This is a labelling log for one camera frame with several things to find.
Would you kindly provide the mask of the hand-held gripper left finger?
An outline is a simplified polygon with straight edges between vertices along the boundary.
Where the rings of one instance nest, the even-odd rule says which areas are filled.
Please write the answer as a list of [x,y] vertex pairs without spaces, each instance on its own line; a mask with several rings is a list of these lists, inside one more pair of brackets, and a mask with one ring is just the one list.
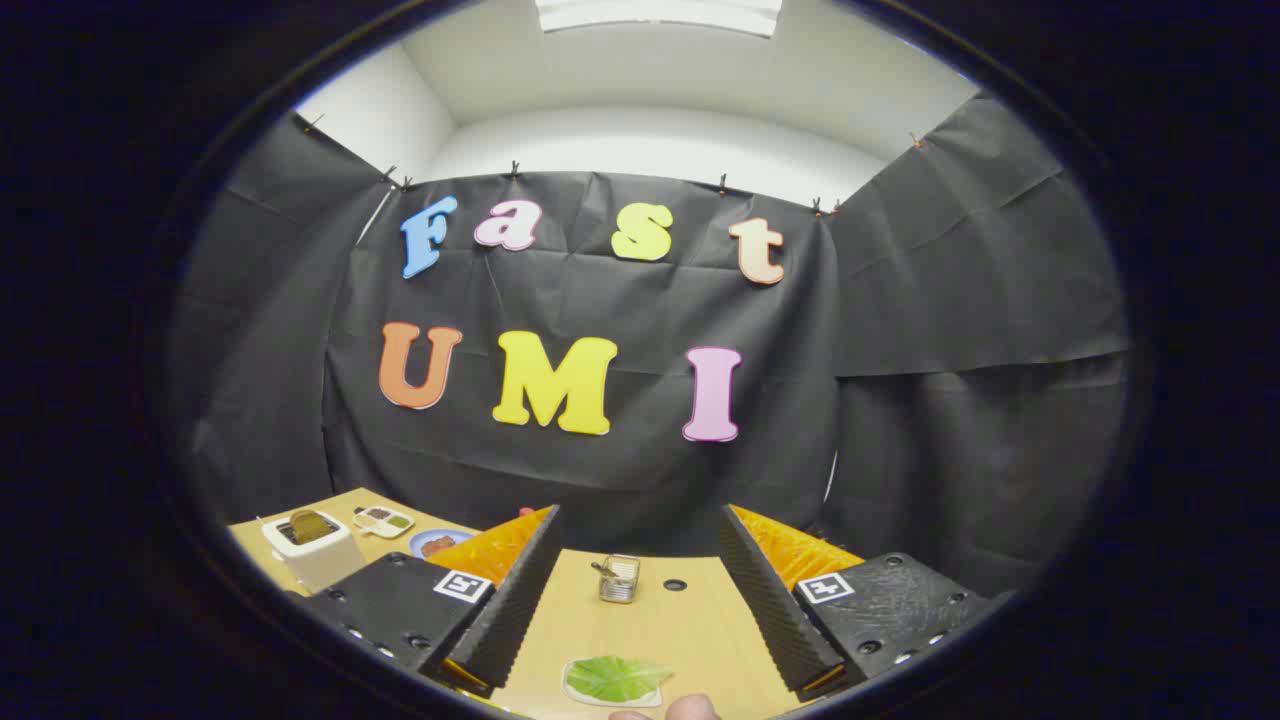
[[407,673],[490,696],[509,678],[562,548],[552,505],[426,559],[385,553],[298,606]]

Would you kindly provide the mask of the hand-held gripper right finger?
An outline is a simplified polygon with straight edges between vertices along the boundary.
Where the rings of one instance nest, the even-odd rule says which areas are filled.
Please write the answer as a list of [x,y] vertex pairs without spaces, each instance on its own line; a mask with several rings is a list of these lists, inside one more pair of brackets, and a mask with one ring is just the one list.
[[719,519],[719,557],[799,697],[915,665],[1007,601],[906,553],[860,559],[736,505]]

